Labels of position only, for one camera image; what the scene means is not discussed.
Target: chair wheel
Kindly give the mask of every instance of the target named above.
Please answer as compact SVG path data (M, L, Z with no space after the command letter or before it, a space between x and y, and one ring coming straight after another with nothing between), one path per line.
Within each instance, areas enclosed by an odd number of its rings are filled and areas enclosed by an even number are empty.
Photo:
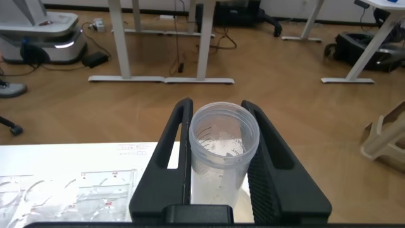
M275 29L275 30L274 30L274 33L273 33L273 36L274 36L274 37L279 37L279 36L281 35L281 33L282 33L282 30L281 30L281 29Z
M336 44L328 44L323 51L324 57L328 57L332 53L332 48L336 48Z
M10 128L10 132L14 135L14 136L18 136L20 135L22 132L24 132L23 128L20 127L19 125L14 125L14 127Z

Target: plastic cup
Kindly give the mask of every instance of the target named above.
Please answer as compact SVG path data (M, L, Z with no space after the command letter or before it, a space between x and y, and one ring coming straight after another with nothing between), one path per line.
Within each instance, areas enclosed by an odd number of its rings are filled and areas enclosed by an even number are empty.
M211 103L196 112L189 131L191 203L234 207L259 145L256 119L239 105Z

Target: white wall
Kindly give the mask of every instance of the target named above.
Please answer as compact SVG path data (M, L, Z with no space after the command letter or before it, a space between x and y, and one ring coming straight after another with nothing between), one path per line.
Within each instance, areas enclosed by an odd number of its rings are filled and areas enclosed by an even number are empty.
M42 0L49 4L66 4L77 6L104 6L107 0ZM141 9L149 10L174 10L173 0L139 0ZM186 10L189 9L189 0L184 0ZM308 18L317 0L262 0L261 7L271 16L286 18ZM354 0L326 0L318 19L341 22L360 22L363 9L353 4ZM124 8L131 8L131 0L121 0ZM177 11L182 11L183 6L177 1ZM363 22L374 23L371 7L367 9Z
M286 18L308 18L317 0L262 0L261 7L271 16ZM354 0L325 0L319 20L360 22L363 9ZM375 23L373 10L369 7L362 22Z
M42 0L43 3L48 4L65 4L73 6L101 6L108 7L107 0ZM189 9L189 0L184 0L185 9ZM141 9L148 10L174 10L174 0L139 0ZM123 8L132 8L131 0L121 0ZM183 11L182 3L177 0L177 11Z

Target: laminate floor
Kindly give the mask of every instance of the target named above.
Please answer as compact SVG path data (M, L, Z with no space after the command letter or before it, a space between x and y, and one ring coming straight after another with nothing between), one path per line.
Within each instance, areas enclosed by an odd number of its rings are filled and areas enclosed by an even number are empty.
M104 18L108 13L74 11L81 22ZM173 29L173 21L143 16L146 28ZM125 14L126 26L133 26ZM184 19L177 27L185 30ZM299 35L303 23L284 23L284 35ZM232 51L211 50L209 77L231 77L235 85L89 83L90 75L119 75L113 34L86 31L111 52L112 60L93 69L70 72L39 68L22 77L29 92L0 99L0 114L21 125L25 132L12 137L1 127L0 144L108 143L157 141L176 102L190 97L194 111L215 101L240 104L243 99L259 105L312 175L333 206L330 222L405 223L404 174L359 152L364 128L405 99L405 70L392 73L363 72L375 85L322 84L322 77L345 77L350 66L323 59L323 48L343 31L359 27L320 25L312 35L323 44L282 41L273 28L231 28L237 43ZM216 44L221 37L212 41ZM195 77L199 38L179 37L180 58L185 62L179 77ZM134 75L169 77L176 59L175 37L127 35ZM222 46L232 46L225 39ZM89 52L97 48L89 43ZM53 68L79 67L48 66ZM23 73L29 66L0 63L6 73Z

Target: white desk leg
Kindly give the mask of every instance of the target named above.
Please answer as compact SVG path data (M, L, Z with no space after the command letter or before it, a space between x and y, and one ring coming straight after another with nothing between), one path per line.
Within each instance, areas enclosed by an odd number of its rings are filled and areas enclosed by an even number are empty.
M140 32L142 31L142 25L140 20L139 0L132 0L132 11L134 14L135 30Z
M316 17L319 14L319 11L322 8L324 0L318 0L314 10L312 11L311 16L309 17L308 21L305 24L304 31L302 32L300 37L291 37L291 36L282 36L281 39L283 41L295 40L295 41L315 41L315 42L322 42L319 38L309 38L309 33L312 30L312 27L315 23Z
M367 45L367 48L360 56L359 60L350 70L346 78L323 78L323 83L367 83L374 84L372 79L358 79L357 77L367 65L368 61L373 57L375 51L381 46L382 42L395 27L396 23L401 19L402 15L398 13L391 13L387 20L384 22L380 30L375 34L373 40Z
M196 6L197 6L197 0L190 0L190 9L189 9L189 33L192 34L194 33L194 30L196 29Z
M201 40L198 56L197 78L171 77L165 80L166 83L216 83L234 84L233 79L215 78L206 79L209 43L211 41L211 31L213 29L215 0L204 2L204 13L202 14Z
M93 75L89 81L136 81L136 82L164 82L165 78L155 76L134 77L131 76L127 43L125 42L124 26L121 13L121 2L117 0L108 0L109 15L114 28L115 46L120 62L121 76L113 75Z
M209 44L211 42L211 31L213 29L215 1L204 2L204 13L202 14L200 50L198 55L197 79L204 80L207 73Z

